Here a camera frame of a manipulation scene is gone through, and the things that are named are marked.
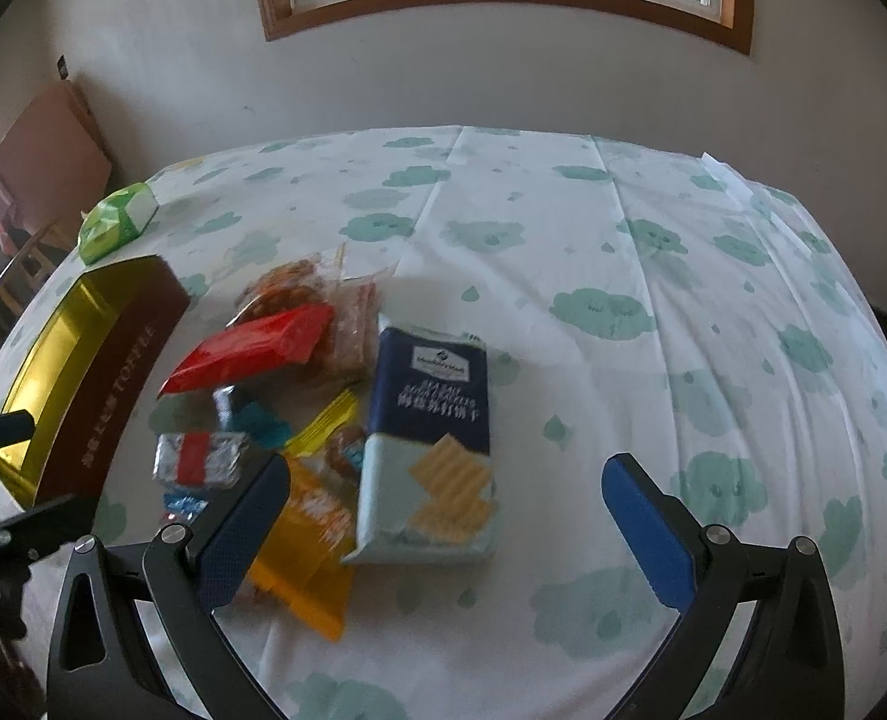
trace white tablecloth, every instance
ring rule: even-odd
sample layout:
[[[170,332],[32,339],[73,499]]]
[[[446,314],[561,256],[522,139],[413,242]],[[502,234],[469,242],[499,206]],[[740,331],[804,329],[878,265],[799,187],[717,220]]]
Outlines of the white tablecloth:
[[[285,712],[606,715],[673,620],[601,501],[603,462],[619,451],[743,541],[812,536],[834,590],[848,717],[887,688],[887,347],[797,199],[709,157],[466,127],[239,148],[170,167],[152,187],[157,218],[106,261],[161,253],[194,298],[107,477],[95,529],[109,543],[157,528],[154,430],[178,415],[154,394],[264,269],[348,241],[351,275],[399,262],[391,319],[489,345],[498,552],[476,567],[361,570],[338,644],[275,603],[221,611]],[[68,258],[5,343],[0,406],[82,271]],[[0,513],[14,509],[0,485]],[[39,565],[28,591],[40,674],[65,562],[66,549]],[[178,698],[199,710],[145,620]],[[741,631],[692,707],[720,688]]]

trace white logo label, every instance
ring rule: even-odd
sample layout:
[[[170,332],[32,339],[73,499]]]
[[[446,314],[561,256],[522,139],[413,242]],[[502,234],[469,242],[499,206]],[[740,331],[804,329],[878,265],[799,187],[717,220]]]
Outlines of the white logo label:
[[[410,367],[449,382],[471,381],[471,364],[467,360],[433,346],[415,346]]]

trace metal bolt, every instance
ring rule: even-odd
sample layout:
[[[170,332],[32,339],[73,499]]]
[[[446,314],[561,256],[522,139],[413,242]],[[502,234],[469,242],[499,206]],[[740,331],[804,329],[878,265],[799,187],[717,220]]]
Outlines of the metal bolt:
[[[80,555],[86,555],[86,553],[93,549],[96,544],[96,536],[81,536],[77,539],[77,543],[74,544],[74,552],[80,553]]]
[[[186,533],[187,529],[182,525],[168,525],[160,531],[160,540],[165,544],[176,544],[178,541],[183,541]]]
[[[730,541],[730,531],[723,525],[711,525],[706,529],[706,537],[714,544],[726,544]]]
[[[813,555],[813,553],[817,551],[817,545],[812,539],[807,538],[806,536],[798,536],[795,538],[794,546],[797,547],[797,551],[802,555]]]

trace white wall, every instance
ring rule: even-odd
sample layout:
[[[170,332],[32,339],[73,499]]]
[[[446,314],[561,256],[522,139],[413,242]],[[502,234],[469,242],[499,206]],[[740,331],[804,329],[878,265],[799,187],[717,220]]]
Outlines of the white wall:
[[[13,11],[19,11],[20,18]],[[413,9],[265,43],[255,0],[35,0],[0,23],[0,125],[37,76],[82,79],[125,177],[281,136],[390,125],[592,132],[709,151],[800,196],[887,309],[887,13],[757,0],[754,54],[618,16]]]

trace green tissue pack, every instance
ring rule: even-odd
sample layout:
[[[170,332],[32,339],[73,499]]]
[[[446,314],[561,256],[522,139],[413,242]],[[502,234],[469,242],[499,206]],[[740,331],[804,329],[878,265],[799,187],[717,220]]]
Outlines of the green tissue pack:
[[[111,251],[140,237],[157,213],[157,198],[147,184],[114,191],[97,203],[80,227],[80,259],[93,265]]]

